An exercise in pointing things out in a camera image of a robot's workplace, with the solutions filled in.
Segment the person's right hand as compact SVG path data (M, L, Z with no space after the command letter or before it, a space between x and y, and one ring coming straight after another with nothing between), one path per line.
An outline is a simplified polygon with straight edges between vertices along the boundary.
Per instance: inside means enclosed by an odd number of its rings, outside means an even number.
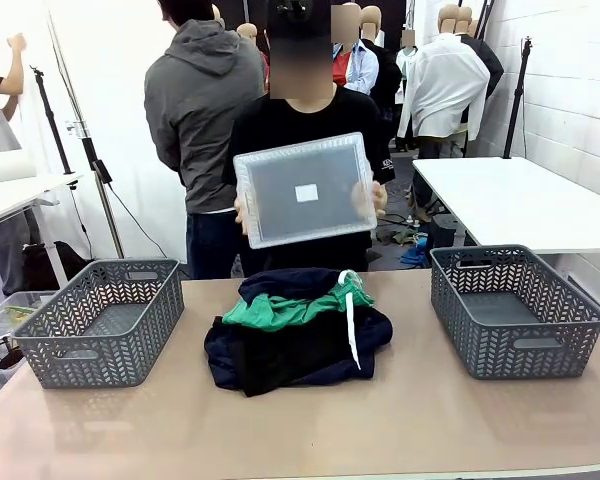
M241 227L242 235L247 236L249 234L249 213L247 211L247 205L245 199L238 195L234 202L234 208L236 211L235 222Z

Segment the person's left hand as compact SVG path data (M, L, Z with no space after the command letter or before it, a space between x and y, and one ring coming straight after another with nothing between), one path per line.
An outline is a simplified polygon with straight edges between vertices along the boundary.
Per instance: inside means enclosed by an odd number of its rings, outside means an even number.
M369 185L358 183L353 188L352 202L359 216L370 217L371 209L374 209L375 217L382 218L386 215L388 202L386 187L378 181Z

